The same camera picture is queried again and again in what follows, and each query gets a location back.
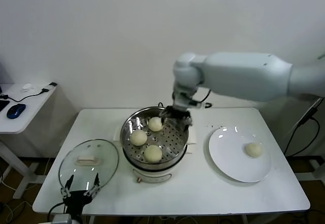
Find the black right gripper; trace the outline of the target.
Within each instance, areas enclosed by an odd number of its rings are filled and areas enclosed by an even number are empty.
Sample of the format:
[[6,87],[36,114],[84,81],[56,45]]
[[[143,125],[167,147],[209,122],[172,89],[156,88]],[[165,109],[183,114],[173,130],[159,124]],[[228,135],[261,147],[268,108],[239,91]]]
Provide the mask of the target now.
[[173,118],[178,121],[184,122],[184,132],[192,126],[192,118],[189,111],[181,111],[175,109],[173,106],[167,106],[159,113],[161,122],[164,122],[167,118]]

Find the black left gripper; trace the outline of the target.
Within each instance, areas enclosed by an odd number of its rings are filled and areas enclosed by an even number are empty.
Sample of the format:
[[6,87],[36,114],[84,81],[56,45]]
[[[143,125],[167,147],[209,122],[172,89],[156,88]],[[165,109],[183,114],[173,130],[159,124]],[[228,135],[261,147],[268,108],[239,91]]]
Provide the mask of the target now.
[[86,190],[78,190],[70,192],[70,188],[74,179],[74,174],[66,181],[60,192],[63,197],[63,203],[67,207],[67,213],[70,216],[80,216],[84,206],[92,202],[92,196],[96,196],[100,191],[99,174],[97,173],[92,187],[87,183]]

